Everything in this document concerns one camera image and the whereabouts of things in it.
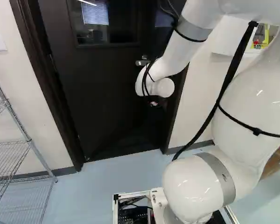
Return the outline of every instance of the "door frame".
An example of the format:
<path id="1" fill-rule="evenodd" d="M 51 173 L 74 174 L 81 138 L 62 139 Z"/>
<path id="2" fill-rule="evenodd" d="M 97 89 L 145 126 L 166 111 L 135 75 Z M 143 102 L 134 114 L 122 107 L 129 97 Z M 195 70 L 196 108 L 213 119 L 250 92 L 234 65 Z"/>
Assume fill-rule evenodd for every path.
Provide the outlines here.
<path id="1" fill-rule="evenodd" d="M 29 0 L 9 1 L 35 76 L 51 110 L 54 121 L 76 171 L 81 171 L 83 164 L 87 161 L 80 145 L 80 140 L 70 114 L 69 106 L 67 105 L 65 94 L 56 75 L 57 71 L 54 66 L 52 55 L 48 55 L 45 51 L 37 32 L 32 11 L 28 3 Z M 173 78 L 176 91 L 168 100 L 164 132 L 162 133 L 163 144 L 160 148 L 163 154 L 168 152 L 171 133 L 182 96 L 187 71 L 188 67 Z"/>
<path id="2" fill-rule="evenodd" d="M 46 52 L 39 37 L 28 0 L 10 0 L 20 35 L 30 59 L 35 76 L 50 108 L 76 171 L 81 171 L 85 156 L 80 146 L 74 121 L 64 92 L 56 76 L 50 52 Z"/>

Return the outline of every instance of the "black door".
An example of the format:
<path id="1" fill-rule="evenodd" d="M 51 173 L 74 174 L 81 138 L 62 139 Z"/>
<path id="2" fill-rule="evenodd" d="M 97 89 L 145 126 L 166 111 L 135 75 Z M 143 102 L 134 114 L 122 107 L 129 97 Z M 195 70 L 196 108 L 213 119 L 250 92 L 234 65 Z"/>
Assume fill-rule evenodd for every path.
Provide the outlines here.
<path id="1" fill-rule="evenodd" d="M 134 90 L 141 69 L 135 61 L 150 39 L 152 2 L 39 0 L 55 66 L 82 149 L 91 160 L 133 153 L 113 148 L 100 155 L 146 115 L 146 104 Z"/>

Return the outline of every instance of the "gray band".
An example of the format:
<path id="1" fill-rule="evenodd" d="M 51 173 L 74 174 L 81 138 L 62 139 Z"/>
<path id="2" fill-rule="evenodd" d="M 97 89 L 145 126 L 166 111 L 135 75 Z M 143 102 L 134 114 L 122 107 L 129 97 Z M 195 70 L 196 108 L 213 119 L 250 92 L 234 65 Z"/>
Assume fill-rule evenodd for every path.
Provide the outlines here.
<path id="1" fill-rule="evenodd" d="M 223 163 L 217 157 L 209 153 L 199 153 L 196 155 L 212 168 L 220 181 L 224 198 L 223 206 L 234 202 L 236 196 L 235 185 L 229 171 Z"/>
<path id="2" fill-rule="evenodd" d="M 198 41 L 206 40 L 213 30 L 198 27 L 193 23 L 188 22 L 182 15 L 179 18 L 176 29 L 186 37 Z"/>

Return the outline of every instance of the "metal frame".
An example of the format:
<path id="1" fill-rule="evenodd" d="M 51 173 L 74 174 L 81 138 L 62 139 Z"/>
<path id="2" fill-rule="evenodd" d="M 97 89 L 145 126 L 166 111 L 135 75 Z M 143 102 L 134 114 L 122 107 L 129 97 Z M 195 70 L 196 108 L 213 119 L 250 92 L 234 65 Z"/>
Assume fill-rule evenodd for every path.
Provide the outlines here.
<path id="1" fill-rule="evenodd" d="M 113 200 L 112 200 L 112 210 L 113 210 L 113 224 L 118 224 L 118 211 L 119 211 L 119 203 L 121 201 L 132 201 L 132 200 L 142 200 L 144 198 L 147 198 L 149 200 L 151 200 L 151 198 L 153 197 L 153 200 L 155 200 L 156 198 L 155 196 L 155 192 L 157 192 L 157 190 L 159 190 L 161 188 L 157 188 L 157 189 L 152 189 L 152 190 L 147 190 L 147 191 L 138 191 L 138 192 L 132 192 L 132 193 L 122 193 L 122 194 L 115 194 L 113 195 Z M 153 204 L 153 209 L 155 210 L 155 208 L 159 209 L 159 202 L 157 202 L 157 206 L 154 206 Z M 229 218 L 230 221 L 233 224 L 239 224 L 239 221 L 237 220 L 236 216 L 234 215 L 234 213 L 232 212 L 231 208 L 229 206 L 225 206 L 224 208 L 219 210 L 221 212 L 221 215 L 223 216 L 224 220 L 226 218 Z"/>
<path id="2" fill-rule="evenodd" d="M 118 211 L 119 211 L 119 202 L 120 201 L 126 202 L 129 200 L 135 200 L 135 201 L 133 201 L 133 203 L 135 203 L 136 201 L 142 200 L 144 198 L 147 198 L 150 200 L 150 191 L 149 190 L 113 195 L 113 200 L 112 200 L 113 224 L 118 224 Z"/>
<path id="3" fill-rule="evenodd" d="M 45 159 L 43 158 L 43 156 L 41 155 L 41 153 L 35 146 L 33 140 L 28 135 L 27 131 L 25 130 L 23 124 L 18 119 L 16 113 L 14 112 L 9 100 L 5 96 L 1 87 L 0 87 L 0 98 L 1 98 L 0 113 L 5 108 L 7 108 L 8 112 L 12 116 L 14 122 L 16 123 L 16 125 L 18 126 L 19 130 L 21 131 L 23 137 L 25 138 L 25 141 L 0 143 L 0 201 L 4 197 L 10 183 L 16 183 L 18 186 L 21 186 L 21 184 L 35 183 L 35 182 L 42 181 L 42 180 L 45 181 L 48 178 L 51 178 L 52 183 L 50 185 L 48 192 L 46 192 L 48 194 L 46 194 L 45 202 L 43 203 L 41 213 L 34 212 L 34 214 L 31 215 L 32 217 L 38 218 L 39 222 L 41 223 L 41 221 L 43 219 L 44 211 L 45 211 L 47 203 L 48 203 L 49 195 L 50 195 L 50 192 L 53 187 L 53 183 L 57 182 L 58 179 L 52 173 L 52 171 L 49 168 L 48 164 L 46 163 Z M 12 178 L 15 175 L 16 171 L 18 170 L 19 166 L 25 159 L 29 149 L 33 150 L 33 152 L 37 156 L 38 160 L 42 163 L 43 167 L 47 170 L 49 175 L 37 177 L 37 178 L 24 178 L 24 179 L 19 179 L 19 180 L 15 180 L 15 181 L 12 180 Z M 34 201 L 36 201 L 36 203 L 41 203 L 42 198 L 38 194 L 39 194 L 39 192 L 37 193 L 37 198 L 35 198 Z"/>

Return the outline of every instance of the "door window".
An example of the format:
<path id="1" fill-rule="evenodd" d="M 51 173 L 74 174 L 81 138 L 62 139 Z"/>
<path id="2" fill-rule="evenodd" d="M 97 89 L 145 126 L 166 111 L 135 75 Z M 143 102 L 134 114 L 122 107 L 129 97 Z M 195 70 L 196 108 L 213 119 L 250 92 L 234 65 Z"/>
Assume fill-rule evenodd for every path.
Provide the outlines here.
<path id="1" fill-rule="evenodd" d="M 136 0 L 68 0 L 78 45 L 138 41 Z"/>

